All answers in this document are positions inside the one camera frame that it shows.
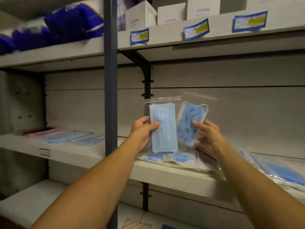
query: forearm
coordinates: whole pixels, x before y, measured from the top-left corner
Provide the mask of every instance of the forearm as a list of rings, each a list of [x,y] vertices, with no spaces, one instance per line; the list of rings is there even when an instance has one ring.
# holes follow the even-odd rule
[[[137,154],[129,138],[66,189],[31,229],[103,228],[119,201]]]
[[[305,228],[305,206],[229,145],[217,152],[223,173],[256,228]]]

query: hand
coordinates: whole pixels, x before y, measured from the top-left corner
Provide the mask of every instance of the hand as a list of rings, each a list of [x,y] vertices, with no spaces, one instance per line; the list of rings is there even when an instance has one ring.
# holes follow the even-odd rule
[[[159,122],[150,124],[148,122],[149,120],[150,117],[145,116],[136,120],[132,124],[132,129],[128,138],[130,138],[130,140],[132,140],[138,146],[137,152],[139,152],[146,146],[151,136],[150,131],[153,129],[157,129],[160,126]]]
[[[208,120],[203,123],[193,121],[193,125],[199,128],[199,147],[203,148],[207,155],[217,160],[218,153],[228,145],[227,141],[220,133],[219,127]]]

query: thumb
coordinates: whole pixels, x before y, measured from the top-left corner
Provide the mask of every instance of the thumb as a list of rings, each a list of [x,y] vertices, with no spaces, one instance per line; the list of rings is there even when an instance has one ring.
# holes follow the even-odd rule
[[[211,128],[210,126],[197,122],[197,121],[193,121],[193,125],[204,132],[210,131],[210,128]]]
[[[157,129],[159,126],[160,126],[160,122],[156,122],[156,123],[149,124],[146,127],[148,130],[153,130],[153,129]]]

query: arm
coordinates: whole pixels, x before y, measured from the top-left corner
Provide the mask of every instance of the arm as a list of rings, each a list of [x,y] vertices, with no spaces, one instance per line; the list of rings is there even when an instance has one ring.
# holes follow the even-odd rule
[[[305,205],[243,159],[205,120],[193,122],[204,135],[201,147],[219,162],[241,207],[255,228],[305,228]]]
[[[123,144],[68,187],[31,229],[105,228],[131,173],[137,153],[159,123],[137,120]]]

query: price tag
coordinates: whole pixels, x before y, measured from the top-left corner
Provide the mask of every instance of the price tag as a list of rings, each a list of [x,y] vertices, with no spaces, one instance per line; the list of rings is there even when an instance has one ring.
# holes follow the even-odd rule
[[[199,38],[210,32],[209,21],[205,19],[196,25],[183,27],[183,31],[185,40]]]
[[[40,155],[46,156],[46,157],[51,157],[51,151],[49,149],[39,149]]]
[[[149,41],[149,28],[145,30],[132,31],[130,32],[130,43],[144,43]]]
[[[268,11],[250,14],[236,15],[233,20],[232,32],[253,31],[266,27]]]

